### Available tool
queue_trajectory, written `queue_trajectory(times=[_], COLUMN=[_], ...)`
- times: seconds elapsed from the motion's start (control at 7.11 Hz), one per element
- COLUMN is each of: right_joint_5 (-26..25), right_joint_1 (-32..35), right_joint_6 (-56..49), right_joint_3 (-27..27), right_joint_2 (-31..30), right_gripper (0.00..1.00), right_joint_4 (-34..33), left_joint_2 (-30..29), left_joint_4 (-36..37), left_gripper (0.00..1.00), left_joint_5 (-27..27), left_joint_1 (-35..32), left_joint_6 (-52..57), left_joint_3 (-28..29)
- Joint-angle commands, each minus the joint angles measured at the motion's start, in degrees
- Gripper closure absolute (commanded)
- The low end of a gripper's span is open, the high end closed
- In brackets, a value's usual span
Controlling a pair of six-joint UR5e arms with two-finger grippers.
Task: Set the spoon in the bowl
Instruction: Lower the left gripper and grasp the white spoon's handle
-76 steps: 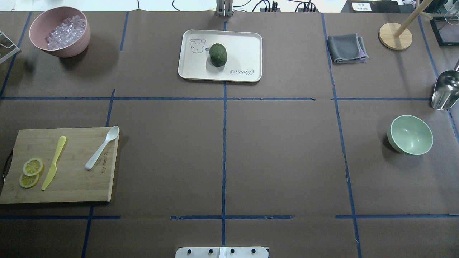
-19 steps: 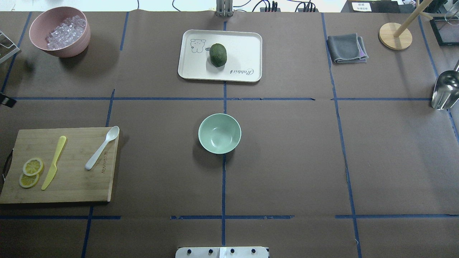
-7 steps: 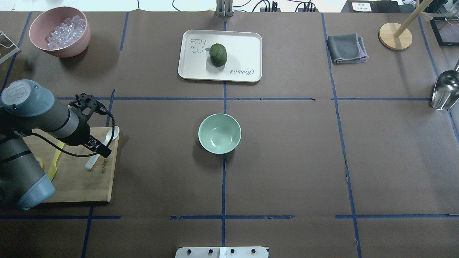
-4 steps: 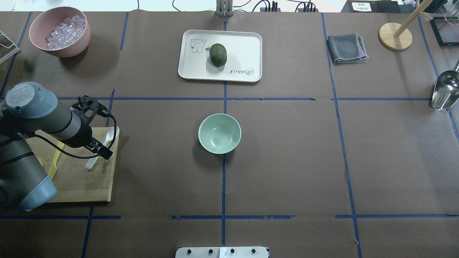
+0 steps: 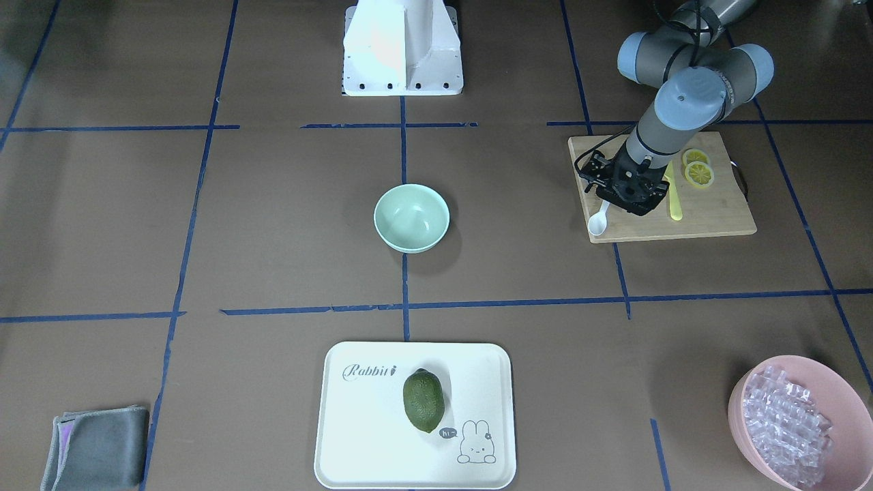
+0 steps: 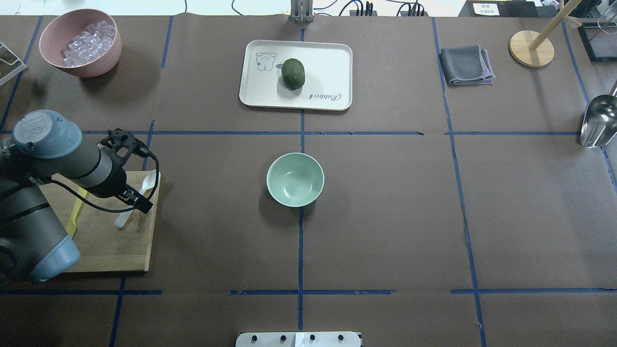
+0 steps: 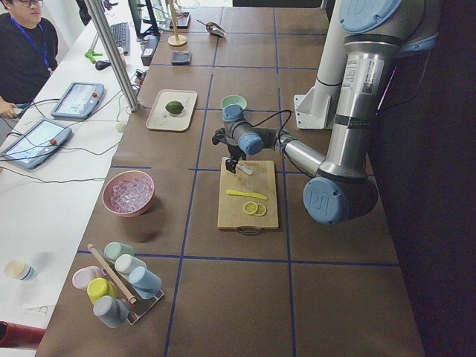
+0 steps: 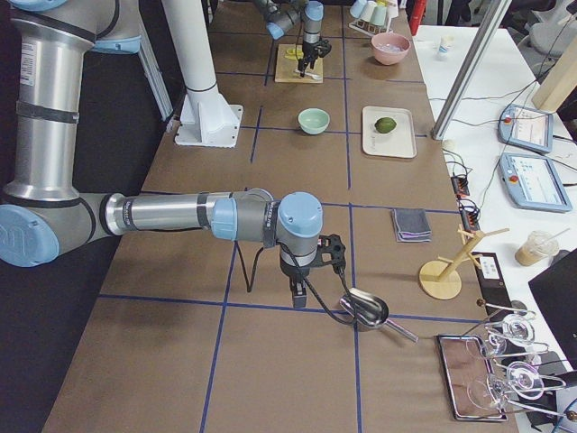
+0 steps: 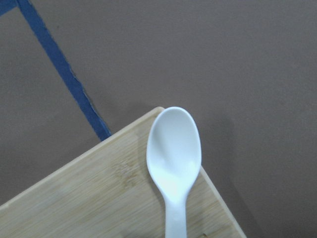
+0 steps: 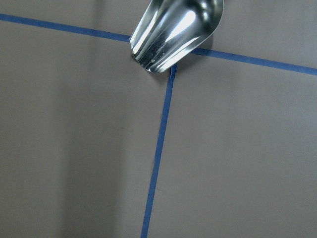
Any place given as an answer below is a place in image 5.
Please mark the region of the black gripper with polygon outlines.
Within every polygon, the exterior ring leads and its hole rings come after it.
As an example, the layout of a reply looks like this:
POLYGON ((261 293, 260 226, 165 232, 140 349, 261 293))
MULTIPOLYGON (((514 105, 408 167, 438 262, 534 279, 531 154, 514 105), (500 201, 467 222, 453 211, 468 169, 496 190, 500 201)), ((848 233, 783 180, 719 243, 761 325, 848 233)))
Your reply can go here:
POLYGON ((589 182, 585 192, 595 186, 600 199, 635 215, 647 215, 668 196, 670 184, 664 180, 665 168, 652 167, 649 156, 637 164, 626 150, 611 159, 599 150, 590 153, 584 166, 577 167, 578 177, 589 182))

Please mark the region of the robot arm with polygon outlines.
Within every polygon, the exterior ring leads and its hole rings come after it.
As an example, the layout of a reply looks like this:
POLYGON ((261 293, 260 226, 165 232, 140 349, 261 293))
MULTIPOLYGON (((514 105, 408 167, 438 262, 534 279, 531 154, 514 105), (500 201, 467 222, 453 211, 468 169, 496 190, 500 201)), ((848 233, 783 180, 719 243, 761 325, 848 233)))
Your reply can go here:
POLYGON ((627 139, 607 158, 598 148, 574 160, 587 190, 635 215, 646 215, 667 196, 668 163, 695 135, 751 102, 773 80, 770 53, 757 44, 730 50, 712 44, 744 19, 755 1, 688 1, 654 32, 636 32, 621 45, 622 75, 657 89, 654 102, 627 139))

